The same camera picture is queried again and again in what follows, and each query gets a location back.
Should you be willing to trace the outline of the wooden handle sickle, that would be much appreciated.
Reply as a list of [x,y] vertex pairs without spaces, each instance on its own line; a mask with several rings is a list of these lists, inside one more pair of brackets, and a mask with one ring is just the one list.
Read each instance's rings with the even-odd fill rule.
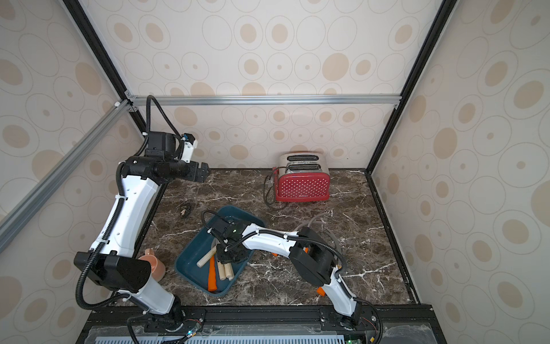
[[220,280],[225,280],[226,279],[226,271],[225,271],[225,266],[218,262],[217,263],[217,268],[218,268],[218,273],[219,273],[219,279]]
[[196,262],[198,268],[202,268],[206,263],[208,263],[211,258],[216,254],[216,247],[212,247],[199,261]]

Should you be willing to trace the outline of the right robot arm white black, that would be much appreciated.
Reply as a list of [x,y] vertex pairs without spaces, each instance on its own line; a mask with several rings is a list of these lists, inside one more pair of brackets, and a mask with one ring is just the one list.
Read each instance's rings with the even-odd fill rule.
[[282,232],[250,221],[226,219],[211,210],[202,212],[201,221],[207,233],[218,241],[215,255],[220,263],[240,264],[253,251],[286,257],[302,279],[323,289],[343,327],[353,330],[364,321],[378,335],[382,334],[383,322],[378,309],[352,293],[342,278],[347,269],[342,252],[326,243],[309,226]]

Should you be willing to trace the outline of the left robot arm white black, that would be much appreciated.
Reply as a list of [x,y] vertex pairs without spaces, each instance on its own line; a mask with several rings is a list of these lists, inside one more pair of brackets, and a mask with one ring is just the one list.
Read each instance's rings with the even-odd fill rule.
[[152,315],[178,321],[183,317],[180,301],[154,279],[150,263],[136,258],[136,244],[162,189],[176,179],[203,183],[210,169],[191,159],[198,146],[194,135],[180,134],[172,123],[169,133],[151,129],[153,106],[166,114],[154,96],[147,97],[144,143],[118,164],[117,195],[105,226],[90,249],[74,257],[81,272],[75,301],[83,310],[94,310],[126,299]]

